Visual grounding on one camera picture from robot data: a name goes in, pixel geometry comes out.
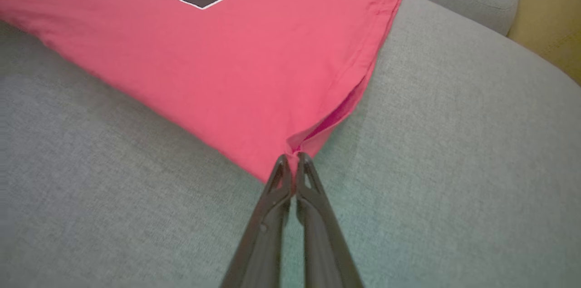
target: t-shirt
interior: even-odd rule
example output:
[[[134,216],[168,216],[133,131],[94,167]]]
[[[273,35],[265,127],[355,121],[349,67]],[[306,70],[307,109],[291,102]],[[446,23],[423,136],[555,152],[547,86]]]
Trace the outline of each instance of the t-shirt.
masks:
[[[357,105],[401,0],[0,0],[0,19],[263,182]]]

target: yellow fabric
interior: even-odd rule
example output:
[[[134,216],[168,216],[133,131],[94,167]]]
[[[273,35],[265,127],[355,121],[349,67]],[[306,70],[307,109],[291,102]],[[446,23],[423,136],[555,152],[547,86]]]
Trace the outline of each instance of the yellow fabric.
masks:
[[[519,0],[508,37],[581,84],[581,0]]]

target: red shirt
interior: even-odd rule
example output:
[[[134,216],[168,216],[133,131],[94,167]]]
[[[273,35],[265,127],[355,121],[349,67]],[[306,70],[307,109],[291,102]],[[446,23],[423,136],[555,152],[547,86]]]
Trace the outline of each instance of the red shirt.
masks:
[[[359,101],[401,0],[0,0],[0,19],[266,181]]]

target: red fabric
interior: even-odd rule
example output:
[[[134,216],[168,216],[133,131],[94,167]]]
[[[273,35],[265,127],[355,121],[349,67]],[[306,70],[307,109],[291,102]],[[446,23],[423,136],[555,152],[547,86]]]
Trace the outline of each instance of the red fabric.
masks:
[[[400,1],[0,0],[0,17],[266,181],[357,105]]]

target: couch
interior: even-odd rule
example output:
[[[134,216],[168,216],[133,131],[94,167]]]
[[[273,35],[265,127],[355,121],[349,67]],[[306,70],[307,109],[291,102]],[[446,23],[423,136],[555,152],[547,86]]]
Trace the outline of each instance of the couch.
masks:
[[[403,0],[314,159],[367,288],[581,282],[581,87],[503,36],[515,0],[474,1]],[[217,287],[262,184],[6,24],[0,60],[0,286]]]

